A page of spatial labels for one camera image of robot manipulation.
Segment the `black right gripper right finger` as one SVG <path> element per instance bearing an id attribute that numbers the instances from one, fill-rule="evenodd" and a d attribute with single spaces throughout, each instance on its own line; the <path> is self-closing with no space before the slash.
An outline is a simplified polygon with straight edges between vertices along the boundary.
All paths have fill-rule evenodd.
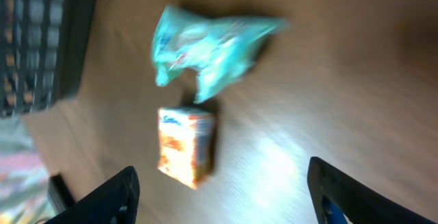
<path id="1" fill-rule="evenodd" d="M 307 184 L 319 224 L 433 224 L 319 157 L 310 158 Z"/>

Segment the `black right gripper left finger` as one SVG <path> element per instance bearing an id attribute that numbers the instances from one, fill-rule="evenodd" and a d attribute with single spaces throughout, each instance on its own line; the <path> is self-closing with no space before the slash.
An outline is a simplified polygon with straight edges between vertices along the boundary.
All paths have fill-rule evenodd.
<path id="1" fill-rule="evenodd" d="M 47 224 L 135 224 L 139 198 L 138 174 L 127 166 Z"/>

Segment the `orange Kleenex tissue pack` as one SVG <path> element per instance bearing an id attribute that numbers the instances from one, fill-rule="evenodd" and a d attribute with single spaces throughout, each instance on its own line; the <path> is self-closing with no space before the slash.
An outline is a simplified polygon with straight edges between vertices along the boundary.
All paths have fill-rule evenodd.
<path id="1" fill-rule="evenodd" d="M 211 112 L 189 106 L 160 108 L 158 170 L 191 189 L 209 175 L 216 124 Z"/>

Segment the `mint green packet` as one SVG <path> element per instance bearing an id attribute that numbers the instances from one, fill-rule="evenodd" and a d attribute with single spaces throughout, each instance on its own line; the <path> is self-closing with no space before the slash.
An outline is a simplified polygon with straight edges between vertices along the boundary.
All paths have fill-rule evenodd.
<path id="1" fill-rule="evenodd" d="M 207 18 L 166 6 L 153 34 L 155 82 L 167 86 L 185 69 L 196 71 L 195 103 L 202 103 L 236 82 L 253 67 L 268 36 L 286 22 L 266 16 Z"/>

